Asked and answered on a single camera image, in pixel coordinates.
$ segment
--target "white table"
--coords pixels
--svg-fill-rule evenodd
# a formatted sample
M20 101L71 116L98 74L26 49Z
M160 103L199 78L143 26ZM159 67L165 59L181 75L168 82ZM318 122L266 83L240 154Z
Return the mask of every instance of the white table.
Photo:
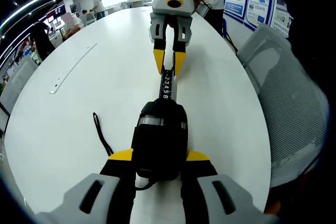
M115 152L129 149L139 114L159 95L151 7L122 10L61 44L35 71L11 114L5 147L15 180L34 212L51 211L63 194L91 173L107 154L92 113ZM270 183L270 146L257 95L238 59L200 16L193 15L190 45L177 77L177 102L188 116L189 148L210 157L253 196L263 210ZM166 66L173 30L167 28ZM56 94L56 78L80 50L98 43ZM131 223L184 223L180 181L137 192Z

